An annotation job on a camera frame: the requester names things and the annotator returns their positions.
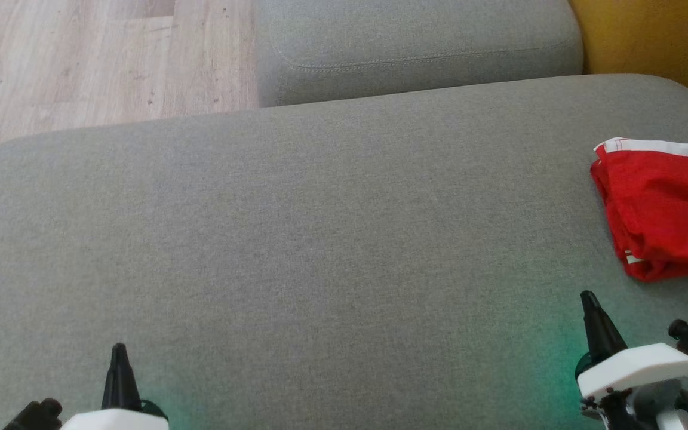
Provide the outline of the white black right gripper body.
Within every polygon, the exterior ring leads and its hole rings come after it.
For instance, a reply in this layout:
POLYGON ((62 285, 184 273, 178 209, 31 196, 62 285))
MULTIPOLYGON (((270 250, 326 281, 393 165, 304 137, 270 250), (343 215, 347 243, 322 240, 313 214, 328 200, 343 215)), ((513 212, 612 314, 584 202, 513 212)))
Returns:
POLYGON ((688 430, 688 355, 656 343, 620 351, 576 378, 582 414, 604 430, 688 430))

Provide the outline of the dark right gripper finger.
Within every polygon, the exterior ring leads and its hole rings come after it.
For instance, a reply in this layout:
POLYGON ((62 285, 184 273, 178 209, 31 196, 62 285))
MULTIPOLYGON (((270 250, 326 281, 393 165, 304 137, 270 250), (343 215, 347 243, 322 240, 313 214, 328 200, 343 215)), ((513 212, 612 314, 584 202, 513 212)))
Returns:
POLYGON ((589 351, 585 354, 588 362, 601 362, 628 348, 627 343, 615 327, 612 319, 601 307, 600 301, 589 290, 580 294, 584 311, 585 335, 589 351))

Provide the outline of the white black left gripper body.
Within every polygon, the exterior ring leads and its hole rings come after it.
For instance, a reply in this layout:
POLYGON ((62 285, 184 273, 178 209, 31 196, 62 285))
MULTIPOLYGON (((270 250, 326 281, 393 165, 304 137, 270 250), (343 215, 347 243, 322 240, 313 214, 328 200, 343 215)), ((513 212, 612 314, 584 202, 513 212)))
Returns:
POLYGON ((168 417, 157 404, 143 398, 141 406, 141 411, 110 408, 78 413, 60 430, 170 430, 168 417))

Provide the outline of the grey sofa seat cushion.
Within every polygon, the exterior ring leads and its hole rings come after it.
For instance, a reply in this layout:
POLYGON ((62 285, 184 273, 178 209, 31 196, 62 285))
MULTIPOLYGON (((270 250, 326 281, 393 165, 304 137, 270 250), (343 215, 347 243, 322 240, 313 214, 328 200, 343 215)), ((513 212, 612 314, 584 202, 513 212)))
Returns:
POLYGON ((688 89, 567 76, 36 134, 0 144, 0 430, 99 408, 115 343, 172 428, 603 430, 579 294, 629 345, 643 285, 589 174, 688 143, 688 89))

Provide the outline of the mustard yellow panel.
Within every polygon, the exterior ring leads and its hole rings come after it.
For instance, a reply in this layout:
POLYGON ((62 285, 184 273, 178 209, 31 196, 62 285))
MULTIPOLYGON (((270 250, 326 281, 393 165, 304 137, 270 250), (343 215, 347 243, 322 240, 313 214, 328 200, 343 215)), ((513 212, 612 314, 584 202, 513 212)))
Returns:
POLYGON ((585 71, 660 76, 688 88, 688 0, 569 0, 585 71))

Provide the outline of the red mesh shorts white hem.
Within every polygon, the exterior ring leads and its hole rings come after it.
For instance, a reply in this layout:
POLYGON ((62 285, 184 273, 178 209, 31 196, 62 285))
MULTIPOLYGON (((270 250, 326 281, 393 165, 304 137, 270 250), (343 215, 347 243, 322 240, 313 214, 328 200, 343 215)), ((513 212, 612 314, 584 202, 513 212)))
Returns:
POLYGON ((594 152, 590 174, 625 272, 688 276, 688 143, 613 138, 594 152))

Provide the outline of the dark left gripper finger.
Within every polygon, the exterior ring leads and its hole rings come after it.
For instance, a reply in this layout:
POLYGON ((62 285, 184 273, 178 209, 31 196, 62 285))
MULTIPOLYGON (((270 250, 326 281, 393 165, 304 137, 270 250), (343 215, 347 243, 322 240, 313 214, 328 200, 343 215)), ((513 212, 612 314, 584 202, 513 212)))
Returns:
POLYGON ((142 411, 142 399, 137 389, 127 348, 123 343, 116 343, 112 347, 101 409, 142 411))

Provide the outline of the grey sofa back cushion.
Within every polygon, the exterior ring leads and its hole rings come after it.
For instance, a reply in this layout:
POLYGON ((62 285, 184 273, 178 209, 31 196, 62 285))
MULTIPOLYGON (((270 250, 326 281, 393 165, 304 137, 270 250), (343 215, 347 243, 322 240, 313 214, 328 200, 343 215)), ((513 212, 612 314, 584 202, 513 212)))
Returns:
POLYGON ((254 24, 264 107, 583 71, 568 0, 254 0, 254 24))

